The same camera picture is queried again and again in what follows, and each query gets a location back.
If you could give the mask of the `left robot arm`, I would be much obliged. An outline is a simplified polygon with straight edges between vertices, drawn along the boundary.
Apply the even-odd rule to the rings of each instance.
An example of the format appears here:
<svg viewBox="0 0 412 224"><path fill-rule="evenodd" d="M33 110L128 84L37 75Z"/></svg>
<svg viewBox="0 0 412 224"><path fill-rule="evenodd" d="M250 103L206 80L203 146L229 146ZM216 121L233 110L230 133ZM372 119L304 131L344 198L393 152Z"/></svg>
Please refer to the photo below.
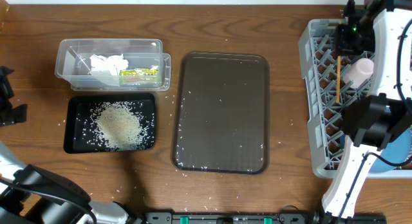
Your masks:
<svg viewBox="0 0 412 224"><path fill-rule="evenodd" d="M1 223L144 223L117 202L99 203L71 180L24 164L1 144Z"/></svg>

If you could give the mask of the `pile of white rice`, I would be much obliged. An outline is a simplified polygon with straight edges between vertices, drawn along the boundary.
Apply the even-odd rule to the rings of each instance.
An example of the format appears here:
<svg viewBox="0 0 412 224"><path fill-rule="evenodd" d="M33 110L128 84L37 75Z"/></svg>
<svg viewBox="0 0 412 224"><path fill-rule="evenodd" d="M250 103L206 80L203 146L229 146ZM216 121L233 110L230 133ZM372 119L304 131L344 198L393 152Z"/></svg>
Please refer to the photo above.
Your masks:
<svg viewBox="0 0 412 224"><path fill-rule="evenodd" d="M78 105L73 149L78 153L137 151L155 142L155 105L151 100Z"/></svg>

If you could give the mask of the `dark blue plate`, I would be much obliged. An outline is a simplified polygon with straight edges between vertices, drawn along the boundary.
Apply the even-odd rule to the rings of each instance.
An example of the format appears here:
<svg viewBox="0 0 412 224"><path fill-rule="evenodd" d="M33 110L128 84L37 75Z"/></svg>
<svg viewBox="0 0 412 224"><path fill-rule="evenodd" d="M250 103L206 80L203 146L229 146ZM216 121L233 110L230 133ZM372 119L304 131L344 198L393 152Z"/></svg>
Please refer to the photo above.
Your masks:
<svg viewBox="0 0 412 224"><path fill-rule="evenodd" d="M405 130L395 141L389 143L382 150L381 157L392 163L402 163L407 160L411 151L411 130ZM384 173L393 170L395 167L385 164L376 159L372 165L371 173Z"/></svg>

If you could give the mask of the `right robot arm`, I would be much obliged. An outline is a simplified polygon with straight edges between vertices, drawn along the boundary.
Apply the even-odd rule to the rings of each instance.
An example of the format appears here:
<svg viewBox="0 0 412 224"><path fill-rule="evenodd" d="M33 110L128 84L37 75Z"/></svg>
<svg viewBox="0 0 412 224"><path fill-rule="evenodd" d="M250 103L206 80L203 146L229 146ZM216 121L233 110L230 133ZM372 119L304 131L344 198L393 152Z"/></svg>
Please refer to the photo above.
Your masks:
<svg viewBox="0 0 412 224"><path fill-rule="evenodd" d="M356 222L357 197L375 160L411 163L381 156L411 127L411 0L364 0L362 9L348 0L343 16L346 22L335 29L337 55L373 51L374 73L368 95L343 110L343 156L314 223Z"/></svg>

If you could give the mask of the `white green wrapper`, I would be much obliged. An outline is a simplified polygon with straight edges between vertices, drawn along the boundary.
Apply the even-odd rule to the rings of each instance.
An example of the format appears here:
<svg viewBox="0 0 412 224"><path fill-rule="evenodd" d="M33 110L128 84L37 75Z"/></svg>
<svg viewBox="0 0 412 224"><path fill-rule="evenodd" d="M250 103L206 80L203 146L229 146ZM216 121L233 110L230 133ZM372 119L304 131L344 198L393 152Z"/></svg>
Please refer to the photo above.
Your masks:
<svg viewBox="0 0 412 224"><path fill-rule="evenodd" d="M108 86L135 85L156 81L159 66L151 68L130 68L124 55L92 55L89 74Z"/></svg>

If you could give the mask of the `wooden chopstick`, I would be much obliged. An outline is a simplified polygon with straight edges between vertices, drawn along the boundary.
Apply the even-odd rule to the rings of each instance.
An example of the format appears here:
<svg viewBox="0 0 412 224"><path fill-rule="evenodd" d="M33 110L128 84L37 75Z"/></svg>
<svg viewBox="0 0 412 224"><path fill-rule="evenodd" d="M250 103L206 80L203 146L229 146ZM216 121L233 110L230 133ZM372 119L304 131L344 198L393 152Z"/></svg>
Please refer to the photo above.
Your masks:
<svg viewBox="0 0 412 224"><path fill-rule="evenodd" d="M339 104L341 97L341 56L337 56L337 79L336 79L336 97L335 102Z"/></svg>

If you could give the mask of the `pink plastic cup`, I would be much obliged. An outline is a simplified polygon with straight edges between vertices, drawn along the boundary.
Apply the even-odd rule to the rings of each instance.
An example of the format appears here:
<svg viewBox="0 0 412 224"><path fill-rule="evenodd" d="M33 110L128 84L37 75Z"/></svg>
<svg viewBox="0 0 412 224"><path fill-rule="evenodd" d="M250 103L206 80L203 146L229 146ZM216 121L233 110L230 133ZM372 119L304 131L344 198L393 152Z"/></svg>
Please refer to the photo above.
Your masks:
<svg viewBox="0 0 412 224"><path fill-rule="evenodd" d="M373 69L374 62L371 59L361 58L351 65L343 81L345 84L352 82L350 87L357 89L373 75Z"/></svg>

